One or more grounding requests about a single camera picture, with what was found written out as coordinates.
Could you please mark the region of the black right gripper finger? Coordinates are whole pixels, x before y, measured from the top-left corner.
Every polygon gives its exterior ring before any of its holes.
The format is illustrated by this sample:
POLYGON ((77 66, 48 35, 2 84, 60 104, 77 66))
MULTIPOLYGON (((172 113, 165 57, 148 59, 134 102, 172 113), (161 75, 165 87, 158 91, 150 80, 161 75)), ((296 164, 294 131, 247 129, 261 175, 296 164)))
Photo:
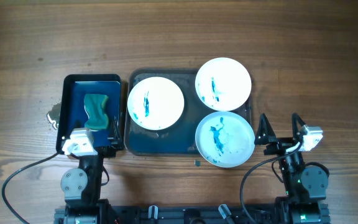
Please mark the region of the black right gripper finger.
POLYGON ((276 135, 265 115, 260 115, 259 127, 255 135, 255 145, 268 145, 276 142, 276 135))
POLYGON ((298 129, 298 126, 301 128, 306 123, 300 118, 300 116, 297 113, 293 113, 291 116, 291 125, 292 125, 292 133, 293 133, 293 139, 299 140, 300 139, 300 131, 298 129))

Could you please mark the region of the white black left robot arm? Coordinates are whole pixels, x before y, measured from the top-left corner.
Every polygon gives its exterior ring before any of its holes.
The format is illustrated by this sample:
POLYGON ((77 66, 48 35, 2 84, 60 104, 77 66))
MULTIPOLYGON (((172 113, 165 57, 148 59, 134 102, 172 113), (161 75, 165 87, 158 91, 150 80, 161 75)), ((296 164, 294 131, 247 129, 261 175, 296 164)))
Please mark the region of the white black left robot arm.
POLYGON ((110 146, 96 149, 89 128, 75 128, 63 141, 62 151, 78 158, 77 168, 66 171, 60 185, 65 194, 65 207, 56 209, 55 223, 120 223, 117 212, 107 199, 101 199, 102 175, 106 172, 103 160, 114 157, 123 148, 119 121, 109 125, 110 146))

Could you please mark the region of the green yellow scrub sponge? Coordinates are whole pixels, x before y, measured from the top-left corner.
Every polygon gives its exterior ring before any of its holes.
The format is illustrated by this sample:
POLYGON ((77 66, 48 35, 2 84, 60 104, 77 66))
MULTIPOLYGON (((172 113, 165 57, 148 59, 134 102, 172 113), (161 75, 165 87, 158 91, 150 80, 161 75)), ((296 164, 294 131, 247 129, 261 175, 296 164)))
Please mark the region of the green yellow scrub sponge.
POLYGON ((109 97, 100 94, 86 94, 84 97, 84 107, 88 120, 85 127, 93 131, 107 129, 109 126, 109 118, 106 114, 106 103, 109 97))

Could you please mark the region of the white plate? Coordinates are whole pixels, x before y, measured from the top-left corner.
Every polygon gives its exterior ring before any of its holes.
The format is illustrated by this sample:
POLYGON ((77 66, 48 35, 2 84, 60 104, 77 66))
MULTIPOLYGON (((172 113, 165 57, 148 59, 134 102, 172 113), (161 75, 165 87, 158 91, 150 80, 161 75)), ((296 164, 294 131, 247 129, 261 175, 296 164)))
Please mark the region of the white plate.
POLYGON ((249 72, 240 62, 219 57, 207 61, 198 70, 195 90, 208 108, 232 111, 249 99, 252 81, 249 72))
POLYGON ((254 141, 254 130, 249 122, 228 111, 207 115, 195 131, 195 144, 201 156, 223 168, 245 163, 254 152, 254 141))
POLYGON ((159 131, 169 128, 182 115, 185 99, 179 86, 164 77, 150 77, 129 93, 127 110, 140 127, 159 131))

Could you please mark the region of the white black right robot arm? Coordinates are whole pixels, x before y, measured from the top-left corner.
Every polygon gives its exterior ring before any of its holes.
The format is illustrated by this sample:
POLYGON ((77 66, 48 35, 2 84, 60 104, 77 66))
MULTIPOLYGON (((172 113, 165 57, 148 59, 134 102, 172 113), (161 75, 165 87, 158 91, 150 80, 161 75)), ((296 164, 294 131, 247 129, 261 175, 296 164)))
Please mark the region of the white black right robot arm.
POLYGON ((255 144, 264 145, 266 156, 275 156, 286 190, 275 199, 274 223, 328 223, 326 199, 328 168, 318 162, 306 163, 302 154, 310 152, 323 138, 323 130, 307 125, 296 113, 291 117, 292 137, 276 137, 265 114, 260 115, 255 144))

